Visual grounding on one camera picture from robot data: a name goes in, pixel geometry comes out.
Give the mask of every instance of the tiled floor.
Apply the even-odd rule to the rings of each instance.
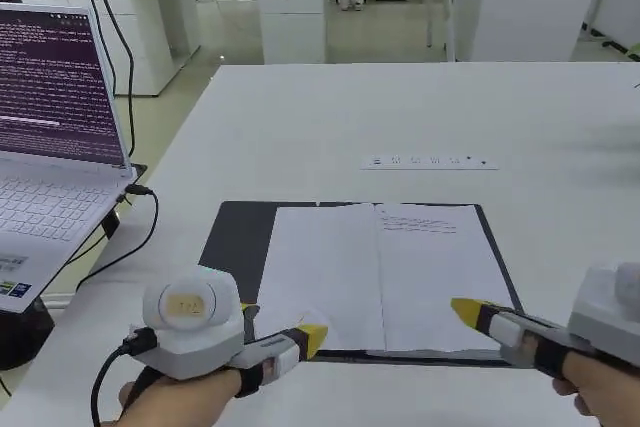
[[[425,44],[426,7],[422,0],[370,2],[361,12],[342,12],[328,5],[328,56],[332,63],[440,62],[445,59],[442,6],[435,6],[434,47]],[[137,150],[134,160],[149,165],[162,158],[201,92],[221,63],[261,64],[262,41],[255,0],[200,0],[202,48],[158,98],[135,99]],[[576,61],[624,61],[613,49],[592,40],[580,41]],[[121,121],[127,124],[126,99],[118,99]],[[93,243],[99,235],[89,239]],[[48,293],[70,293],[95,263],[104,242],[91,254],[68,266]],[[27,367],[5,372],[15,388]],[[0,405],[6,399],[0,394]]]

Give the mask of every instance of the monitor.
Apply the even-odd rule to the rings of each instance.
[[[0,4],[0,152],[127,165],[87,9]]]

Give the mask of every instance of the human hand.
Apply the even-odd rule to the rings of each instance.
[[[640,377],[597,360],[570,353],[562,368],[566,381],[553,381],[562,396],[578,394],[574,404],[584,416],[595,416],[603,427],[640,425]]]
[[[207,377],[178,382],[164,377],[147,388],[111,427],[211,427],[227,403],[240,391],[237,370],[217,372]],[[121,390],[125,405],[133,383]]]

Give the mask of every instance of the paper sheet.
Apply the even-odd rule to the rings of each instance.
[[[280,208],[256,334],[321,323],[325,350],[496,350],[452,297],[512,305],[473,206]]]
[[[256,334],[329,326],[327,350],[384,349],[371,204],[280,208],[258,294]]]
[[[473,206],[378,205],[386,350],[497,349],[466,327],[452,297],[512,305]]]

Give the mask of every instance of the black cable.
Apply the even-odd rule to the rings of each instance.
[[[107,13],[109,14],[109,18],[111,19],[111,23],[113,27],[116,29],[116,33],[118,34],[118,38],[120,38],[120,42],[122,42],[122,46],[124,50],[127,51],[127,57],[129,57],[129,86],[127,91],[127,102],[129,104],[129,127],[131,130],[131,149],[129,149],[129,157],[133,155],[136,150],[136,129],[134,125],[133,119],[133,71],[135,69],[135,60],[133,58],[133,52],[129,48],[129,44],[127,44],[127,40],[124,38],[122,34],[122,30],[120,30],[120,26],[118,25],[118,21],[116,20],[116,16],[111,9],[111,4],[109,4],[109,0],[102,0],[104,2],[104,6],[107,9]]]
[[[107,371],[111,364],[113,364],[118,357],[122,357],[126,354],[125,349],[120,346],[113,352],[109,354],[107,360],[104,361],[102,367],[100,368],[100,372],[96,376],[96,380],[93,383],[93,387],[91,388],[91,420],[93,421],[94,427],[101,427],[100,425],[100,412],[98,412],[98,395],[100,394],[100,387],[102,387],[102,382],[104,381],[105,376],[107,375]]]
[[[109,62],[109,68],[111,69],[111,77],[113,78],[113,96],[116,96],[116,68],[113,65],[113,60],[111,60],[111,54],[109,54],[109,49],[107,48],[107,42],[104,40],[104,34],[102,33],[102,22],[100,22],[100,12],[98,12],[98,6],[96,5],[95,0],[91,0],[91,7],[93,8],[93,13],[96,17],[96,24],[98,25],[98,35],[100,36],[100,43],[102,44],[102,48],[104,49],[104,53],[107,56],[107,62]]]
[[[100,242],[102,242],[106,238],[107,238],[107,234],[102,234],[102,236],[100,236],[100,238],[98,240],[96,240],[93,244],[91,244],[91,247],[88,247],[84,252],[82,252],[82,253],[76,255],[75,257],[67,260],[67,263],[64,264],[64,265],[67,266],[69,264],[73,264],[77,260],[80,260],[82,257],[84,257],[89,252],[91,252],[93,249],[95,249],[100,244]]]
[[[0,377],[0,387],[2,387],[2,390],[4,390],[5,394],[11,397],[11,391],[9,390],[9,387],[7,387],[7,384],[4,383],[2,377]]]
[[[122,345],[109,354],[107,360],[104,361],[96,380],[91,388],[91,420],[94,427],[101,427],[100,412],[98,412],[98,396],[100,395],[100,387],[109,371],[111,365],[123,355],[136,356],[149,352],[158,346],[158,337],[155,331],[150,327],[142,327],[136,329],[131,335],[122,341]]]
[[[153,222],[151,223],[151,229],[149,229],[149,233],[147,234],[147,237],[142,241],[142,243],[138,247],[136,247],[133,250],[130,250],[126,254],[121,255],[116,260],[113,260],[113,261],[109,262],[107,265],[104,265],[104,266],[100,267],[98,270],[96,270],[94,272],[91,272],[89,275],[87,275],[85,278],[83,278],[80,282],[78,282],[78,285],[76,286],[76,292],[82,286],[82,284],[84,284],[90,278],[95,277],[96,275],[98,275],[101,272],[104,272],[105,270],[107,270],[110,267],[113,267],[115,264],[117,264],[118,262],[123,261],[127,257],[131,257],[133,254],[135,254],[140,249],[142,249],[145,245],[147,245],[149,240],[151,240],[151,237],[153,236],[154,232],[156,231],[156,225],[158,224],[158,215],[160,213],[160,201],[158,200],[158,196],[155,194],[155,192],[152,191],[151,189],[147,189],[144,186],[135,185],[135,184],[134,185],[130,185],[129,187],[127,187],[126,192],[129,193],[129,194],[133,194],[133,195],[151,195],[153,197],[153,201],[155,203],[156,211],[155,211],[155,213],[153,215]]]

